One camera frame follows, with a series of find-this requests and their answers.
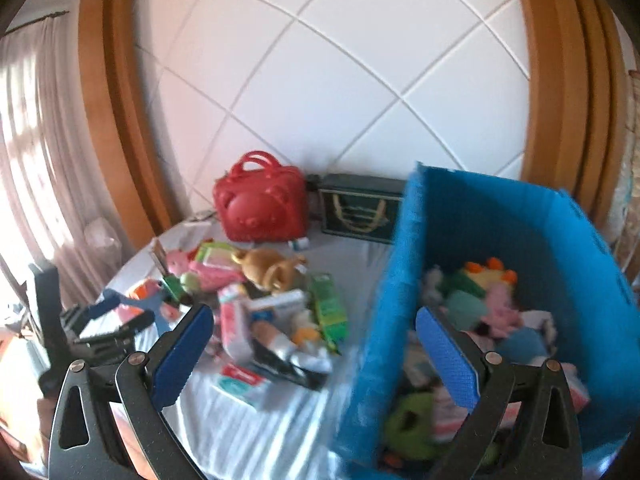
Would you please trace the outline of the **pink plush with blue tail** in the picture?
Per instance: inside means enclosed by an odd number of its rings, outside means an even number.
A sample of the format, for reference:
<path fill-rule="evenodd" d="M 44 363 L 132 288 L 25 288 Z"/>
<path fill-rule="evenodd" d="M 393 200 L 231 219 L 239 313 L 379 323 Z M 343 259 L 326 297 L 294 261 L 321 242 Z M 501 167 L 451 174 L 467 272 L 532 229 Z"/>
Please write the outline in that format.
<path fill-rule="evenodd" d="M 114 300 L 116 306 L 136 308 L 154 314 L 154 324 L 159 335 L 171 330 L 170 323 L 178 318 L 179 306 L 186 298 L 186 291 L 175 275 L 168 274 L 159 281 L 145 280 L 142 282 L 143 297 L 132 298 L 106 288 L 102 292 L 104 300 Z"/>

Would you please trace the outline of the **blue plush in box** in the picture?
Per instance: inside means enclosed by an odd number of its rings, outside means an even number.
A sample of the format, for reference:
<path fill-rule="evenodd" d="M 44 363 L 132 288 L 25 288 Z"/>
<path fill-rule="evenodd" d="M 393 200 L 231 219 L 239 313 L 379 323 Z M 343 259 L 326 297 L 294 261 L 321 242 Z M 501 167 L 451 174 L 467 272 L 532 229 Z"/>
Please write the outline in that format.
<path fill-rule="evenodd" d="M 529 327 L 522 327 L 510 333 L 508 338 L 500 340 L 495 346 L 495 352 L 511 363 L 524 365 L 549 356 L 544 337 L 538 330 Z"/>

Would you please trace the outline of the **pink plush in box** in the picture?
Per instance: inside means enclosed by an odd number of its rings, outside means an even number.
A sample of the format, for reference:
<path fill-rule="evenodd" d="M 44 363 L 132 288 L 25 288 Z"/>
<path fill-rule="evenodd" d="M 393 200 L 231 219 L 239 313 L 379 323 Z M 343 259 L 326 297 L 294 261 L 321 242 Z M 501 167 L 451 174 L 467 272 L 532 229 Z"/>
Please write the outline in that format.
<path fill-rule="evenodd" d="M 486 292 L 487 312 L 480 320 L 489 327 L 491 338 L 508 338 L 522 327 L 521 313 L 513 307 L 510 287 L 503 282 L 492 284 Z"/>

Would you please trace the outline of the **pink white tube box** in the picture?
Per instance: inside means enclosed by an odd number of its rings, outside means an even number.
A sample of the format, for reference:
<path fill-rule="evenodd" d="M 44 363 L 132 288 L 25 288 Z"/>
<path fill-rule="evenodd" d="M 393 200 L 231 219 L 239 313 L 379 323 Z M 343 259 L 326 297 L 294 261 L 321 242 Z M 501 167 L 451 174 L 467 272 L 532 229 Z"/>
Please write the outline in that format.
<path fill-rule="evenodd" d="M 229 358 L 239 364 L 250 362 L 254 356 L 245 312 L 247 298 L 246 289 L 240 283 L 228 285 L 218 292 L 222 346 Z"/>

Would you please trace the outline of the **pink green snack pack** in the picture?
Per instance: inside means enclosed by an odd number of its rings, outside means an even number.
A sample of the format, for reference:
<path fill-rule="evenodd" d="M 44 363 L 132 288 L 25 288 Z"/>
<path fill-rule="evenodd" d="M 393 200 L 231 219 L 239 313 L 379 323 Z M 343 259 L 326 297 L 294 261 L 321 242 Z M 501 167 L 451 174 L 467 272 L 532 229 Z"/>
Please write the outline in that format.
<path fill-rule="evenodd" d="M 209 238 L 188 253 L 188 269 L 198 278 L 202 292 L 214 292 L 244 281 L 239 263 L 232 258 L 234 252 L 235 247 L 229 243 Z"/>

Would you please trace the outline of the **green orange plush toy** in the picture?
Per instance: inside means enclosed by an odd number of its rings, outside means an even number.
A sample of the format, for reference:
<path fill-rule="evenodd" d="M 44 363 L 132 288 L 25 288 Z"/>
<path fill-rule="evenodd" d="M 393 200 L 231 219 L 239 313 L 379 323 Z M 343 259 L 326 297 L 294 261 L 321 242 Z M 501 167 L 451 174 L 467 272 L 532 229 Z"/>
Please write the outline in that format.
<path fill-rule="evenodd" d="M 466 262 L 450 276 L 449 285 L 452 290 L 483 299 L 495 284 L 503 284 L 512 292 L 517 282 L 518 274 L 514 270 L 508 269 L 499 258 L 490 257 L 485 263 Z"/>

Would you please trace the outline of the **beige curtain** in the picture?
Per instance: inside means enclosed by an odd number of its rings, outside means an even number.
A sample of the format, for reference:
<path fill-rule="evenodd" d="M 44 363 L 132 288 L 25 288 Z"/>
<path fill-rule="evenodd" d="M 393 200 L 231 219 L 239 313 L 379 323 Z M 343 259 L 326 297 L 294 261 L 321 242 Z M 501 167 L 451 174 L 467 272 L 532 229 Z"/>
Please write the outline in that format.
<path fill-rule="evenodd" d="M 1 40 L 1 292 L 9 304 L 40 260 L 58 268 L 64 307 L 88 304 L 131 252 L 91 141 L 76 48 L 70 12 Z"/>

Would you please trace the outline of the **brown teddy plush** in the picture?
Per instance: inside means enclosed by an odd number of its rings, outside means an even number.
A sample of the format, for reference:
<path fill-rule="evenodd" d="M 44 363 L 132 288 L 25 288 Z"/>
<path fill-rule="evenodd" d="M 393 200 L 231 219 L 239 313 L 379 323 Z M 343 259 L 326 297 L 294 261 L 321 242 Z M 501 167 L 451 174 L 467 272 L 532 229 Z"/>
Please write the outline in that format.
<path fill-rule="evenodd" d="M 272 248 L 254 248 L 236 250 L 231 258 L 245 278 L 263 292 L 282 294 L 302 287 L 302 269 L 307 264 L 304 256 L 285 257 Z"/>

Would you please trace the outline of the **blue storage box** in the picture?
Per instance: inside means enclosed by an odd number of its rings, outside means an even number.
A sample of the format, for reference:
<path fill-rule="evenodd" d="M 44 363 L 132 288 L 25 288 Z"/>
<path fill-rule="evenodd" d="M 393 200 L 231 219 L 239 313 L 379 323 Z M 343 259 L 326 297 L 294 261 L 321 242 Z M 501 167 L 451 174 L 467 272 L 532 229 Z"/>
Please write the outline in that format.
<path fill-rule="evenodd" d="M 357 479 L 376 477 L 384 419 L 399 385 L 419 280 L 495 256 L 518 274 L 518 299 L 548 309 L 559 356 L 591 401 L 577 414 L 582 466 L 639 473 L 639 311 L 608 246 L 567 194 L 524 182 L 419 167 L 409 178 L 352 396 L 333 447 Z"/>

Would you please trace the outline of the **red plastic handbag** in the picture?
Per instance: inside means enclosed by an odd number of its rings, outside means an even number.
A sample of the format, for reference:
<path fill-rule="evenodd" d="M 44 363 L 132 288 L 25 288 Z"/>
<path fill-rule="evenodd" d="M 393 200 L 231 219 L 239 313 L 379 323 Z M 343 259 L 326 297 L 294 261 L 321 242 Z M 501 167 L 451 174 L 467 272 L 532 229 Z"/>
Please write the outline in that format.
<path fill-rule="evenodd" d="M 288 242 L 306 236 L 306 180 L 264 151 L 245 153 L 215 182 L 213 200 L 229 240 Z"/>

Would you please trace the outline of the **dark green gift box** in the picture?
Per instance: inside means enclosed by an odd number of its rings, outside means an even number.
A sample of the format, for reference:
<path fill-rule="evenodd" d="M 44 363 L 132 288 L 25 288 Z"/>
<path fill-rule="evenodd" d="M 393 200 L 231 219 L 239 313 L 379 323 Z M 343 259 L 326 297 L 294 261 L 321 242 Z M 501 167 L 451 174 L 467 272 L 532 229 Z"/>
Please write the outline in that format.
<path fill-rule="evenodd" d="M 326 234 L 392 244 L 405 180 L 327 174 L 318 183 Z"/>

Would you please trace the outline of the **wooden door frame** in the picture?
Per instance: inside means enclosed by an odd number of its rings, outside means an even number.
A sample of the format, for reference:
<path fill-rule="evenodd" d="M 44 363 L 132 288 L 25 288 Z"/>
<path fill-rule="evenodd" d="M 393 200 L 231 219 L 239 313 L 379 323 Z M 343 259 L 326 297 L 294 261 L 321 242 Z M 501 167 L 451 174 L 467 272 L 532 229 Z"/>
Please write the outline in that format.
<path fill-rule="evenodd" d="M 596 226 L 613 203 L 625 151 L 627 76 L 604 0 L 521 0 L 529 50 L 522 177 L 560 188 Z"/>

